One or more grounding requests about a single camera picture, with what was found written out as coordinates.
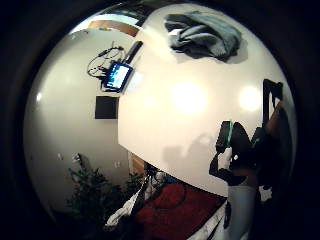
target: small monitor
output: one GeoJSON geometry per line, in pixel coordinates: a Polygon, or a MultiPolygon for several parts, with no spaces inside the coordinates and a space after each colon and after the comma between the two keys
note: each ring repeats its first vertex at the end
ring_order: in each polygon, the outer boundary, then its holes
{"type": "Polygon", "coordinates": [[[108,75],[103,86],[107,89],[110,88],[120,92],[126,84],[131,72],[132,67],[129,65],[120,62],[113,62],[109,68],[108,75]]]}

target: green leaves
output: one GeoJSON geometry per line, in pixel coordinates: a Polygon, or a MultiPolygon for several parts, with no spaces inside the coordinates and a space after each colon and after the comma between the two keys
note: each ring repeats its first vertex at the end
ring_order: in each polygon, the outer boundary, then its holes
{"type": "Polygon", "coordinates": [[[73,195],[66,200],[71,215],[75,219],[94,223],[99,228],[140,189],[143,179],[142,174],[130,174],[123,191],[119,185],[107,180],[98,168],[94,171],[69,169],[69,174],[75,183],[73,195]]]}

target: black device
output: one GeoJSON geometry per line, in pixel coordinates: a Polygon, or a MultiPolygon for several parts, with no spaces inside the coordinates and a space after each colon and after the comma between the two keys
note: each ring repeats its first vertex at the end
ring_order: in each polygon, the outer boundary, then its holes
{"type": "Polygon", "coordinates": [[[117,119],[117,98],[96,96],[95,119],[117,119]]]}
{"type": "Polygon", "coordinates": [[[128,64],[113,61],[106,76],[103,78],[102,85],[106,91],[121,92],[124,88],[133,68],[128,64]]]}

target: screen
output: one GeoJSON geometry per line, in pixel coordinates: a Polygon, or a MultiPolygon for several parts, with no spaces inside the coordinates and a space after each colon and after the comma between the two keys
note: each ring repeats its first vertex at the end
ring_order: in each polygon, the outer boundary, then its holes
{"type": "Polygon", "coordinates": [[[132,68],[128,65],[114,62],[110,67],[107,82],[104,84],[106,88],[121,89],[128,79],[132,68]]]}

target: wall outlet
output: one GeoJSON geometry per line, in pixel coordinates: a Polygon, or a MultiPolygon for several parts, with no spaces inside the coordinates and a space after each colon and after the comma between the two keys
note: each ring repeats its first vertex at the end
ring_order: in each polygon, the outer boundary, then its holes
{"type": "Polygon", "coordinates": [[[114,167],[115,168],[121,167],[121,162],[119,162],[119,161],[114,162],[114,167]]]}

